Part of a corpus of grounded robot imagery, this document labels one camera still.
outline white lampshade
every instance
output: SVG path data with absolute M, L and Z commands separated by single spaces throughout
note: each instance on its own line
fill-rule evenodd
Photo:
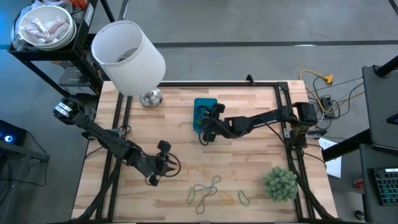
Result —
M 163 56 L 131 21 L 117 21 L 102 28 L 95 35 L 91 51 L 123 95 L 138 96 L 156 89 L 166 71 Z

